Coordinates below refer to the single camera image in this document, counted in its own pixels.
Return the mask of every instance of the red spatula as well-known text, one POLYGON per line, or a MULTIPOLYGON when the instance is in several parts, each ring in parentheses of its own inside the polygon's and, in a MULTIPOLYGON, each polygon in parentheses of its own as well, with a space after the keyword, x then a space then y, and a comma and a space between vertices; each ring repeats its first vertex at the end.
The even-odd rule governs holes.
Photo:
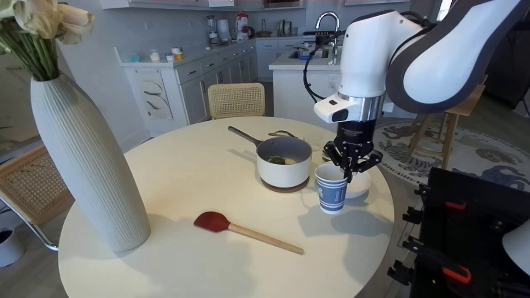
POLYGON ((304 250, 300 247, 296 247, 294 245, 291 245, 289 243, 285 243, 283 241, 280 241, 278 239, 274 239, 272 237, 269 237, 267 235, 263 235, 261 233, 258 233, 256 231, 252 231, 250 229, 247 229, 245 227, 242 227, 240 225, 233 224, 229 222, 226 217, 219 213, 214 211, 207 211, 199 215, 197 219, 193 222, 195 226, 201 227, 203 229, 206 229, 208 231, 212 231, 214 233, 218 233, 220 231, 224 230, 230 230, 232 232, 239 233, 241 235, 245 235, 248 237, 252 237, 257 240, 261 240, 265 243, 272 244, 274 246, 287 249, 289 251, 295 252, 299 255, 304 254, 304 250))

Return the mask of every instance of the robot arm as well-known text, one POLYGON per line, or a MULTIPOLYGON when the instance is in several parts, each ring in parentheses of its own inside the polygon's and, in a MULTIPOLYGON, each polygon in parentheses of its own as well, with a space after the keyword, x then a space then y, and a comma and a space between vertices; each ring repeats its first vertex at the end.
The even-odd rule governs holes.
POLYGON ((337 137, 324 150, 348 182, 381 161, 372 138, 385 91, 414 113, 461 103, 483 76, 497 43, 529 7, 528 0, 459 0, 427 30, 396 11, 354 20, 344 35, 338 92, 314 106, 322 120, 338 122, 337 137))

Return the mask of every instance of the wooden handle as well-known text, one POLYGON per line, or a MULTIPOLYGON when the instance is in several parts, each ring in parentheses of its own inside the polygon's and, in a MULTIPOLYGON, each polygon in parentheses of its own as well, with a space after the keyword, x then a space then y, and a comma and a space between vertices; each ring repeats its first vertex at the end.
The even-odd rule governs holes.
POLYGON ((228 226, 228 229, 230 231, 232 231, 232 232, 236 232, 236 233, 239 233, 241 235, 252 237, 254 239, 263 241, 265 243, 272 244, 274 246, 277 246, 277 247, 280 247, 280 248, 283 248, 283 249, 287 249, 288 251, 295 252, 295 253, 297 253, 299 255, 303 255, 304 254, 304 250, 301 249, 300 247, 296 247, 294 245, 291 245, 289 243, 285 243, 285 242, 280 241, 278 239, 274 239, 274 238, 269 237, 267 235, 263 235, 263 234, 258 233, 256 231, 252 231, 252 230, 247 229, 247 228, 245 228, 243 226, 240 226, 240 225, 236 225, 236 224, 231 223, 228 226))

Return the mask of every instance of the food in pot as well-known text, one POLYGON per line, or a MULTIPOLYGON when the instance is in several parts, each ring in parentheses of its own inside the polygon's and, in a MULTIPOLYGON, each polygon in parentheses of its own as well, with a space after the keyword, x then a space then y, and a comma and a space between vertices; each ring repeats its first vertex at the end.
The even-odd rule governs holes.
POLYGON ((295 164, 296 163, 296 161, 294 161, 293 159, 287 159, 285 157, 281 157, 277 155, 273 155, 269 157, 268 162, 275 163, 275 164, 295 164))

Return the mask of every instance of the spatula head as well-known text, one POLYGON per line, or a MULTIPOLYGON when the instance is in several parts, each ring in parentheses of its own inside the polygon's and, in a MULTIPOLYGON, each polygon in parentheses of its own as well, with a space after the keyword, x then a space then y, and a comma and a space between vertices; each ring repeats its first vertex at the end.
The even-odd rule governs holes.
POLYGON ((208 231, 217 233, 227 230, 230 222, 223 214, 219 212, 207 211, 199 215, 193 224, 208 231))

